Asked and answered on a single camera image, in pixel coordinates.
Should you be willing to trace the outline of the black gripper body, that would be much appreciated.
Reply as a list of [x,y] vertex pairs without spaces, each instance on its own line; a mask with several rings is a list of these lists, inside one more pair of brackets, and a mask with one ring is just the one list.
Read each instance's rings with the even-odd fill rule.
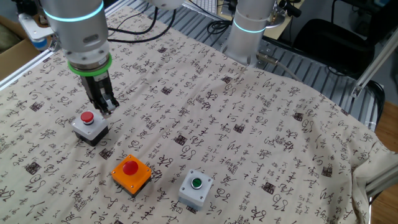
[[104,101],[102,99],[102,94],[111,94],[112,89],[108,72],[104,72],[97,76],[81,77],[81,82],[85,87],[88,98],[92,104],[96,103],[97,105],[103,105]]

